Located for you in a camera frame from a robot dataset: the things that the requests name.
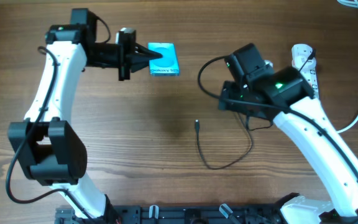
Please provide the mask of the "blue Galaxy smartphone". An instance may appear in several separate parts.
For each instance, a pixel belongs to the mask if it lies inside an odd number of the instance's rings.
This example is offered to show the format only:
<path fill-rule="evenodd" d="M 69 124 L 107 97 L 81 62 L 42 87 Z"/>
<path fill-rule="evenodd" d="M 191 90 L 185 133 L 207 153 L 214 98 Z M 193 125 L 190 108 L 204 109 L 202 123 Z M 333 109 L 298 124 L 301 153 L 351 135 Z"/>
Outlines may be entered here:
<path fill-rule="evenodd" d="M 174 43 L 149 42 L 148 49 L 162 55 L 162 58 L 149 62 L 149 71 L 153 77 L 175 77 L 180 75 Z"/>

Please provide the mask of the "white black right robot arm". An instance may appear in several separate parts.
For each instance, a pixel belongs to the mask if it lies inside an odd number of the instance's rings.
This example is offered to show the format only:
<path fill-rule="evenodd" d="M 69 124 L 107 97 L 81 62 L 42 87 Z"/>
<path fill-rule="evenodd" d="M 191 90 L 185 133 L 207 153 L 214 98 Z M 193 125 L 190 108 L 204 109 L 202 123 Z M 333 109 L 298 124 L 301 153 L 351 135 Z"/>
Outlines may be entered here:
<path fill-rule="evenodd" d="M 311 85 L 295 68 L 279 72 L 254 44 L 224 57 L 233 76 L 219 107 L 276 125 L 299 148 L 325 186 L 330 201 L 289 195 L 279 205 L 287 223 L 358 223 L 358 158 L 336 132 Z"/>

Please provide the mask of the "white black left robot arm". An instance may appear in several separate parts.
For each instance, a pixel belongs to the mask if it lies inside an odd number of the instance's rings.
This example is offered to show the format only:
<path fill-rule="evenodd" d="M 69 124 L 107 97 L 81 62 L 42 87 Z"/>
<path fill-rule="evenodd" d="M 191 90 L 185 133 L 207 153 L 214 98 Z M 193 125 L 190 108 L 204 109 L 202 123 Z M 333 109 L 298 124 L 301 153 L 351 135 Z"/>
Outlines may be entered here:
<path fill-rule="evenodd" d="M 87 8 L 71 12 L 68 24 L 53 25 L 38 48 L 45 67 L 32 105 L 7 134 L 29 180 L 58 192 L 82 223 L 120 223 L 121 216 L 87 174 L 86 147 L 71 126 L 71 112 L 80 75 L 88 67 L 115 68 L 120 81 L 142 70 L 161 54 L 136 41 L 136 31 L 123 28 L 115 43 L 96 40 L 99 16 Z"/>

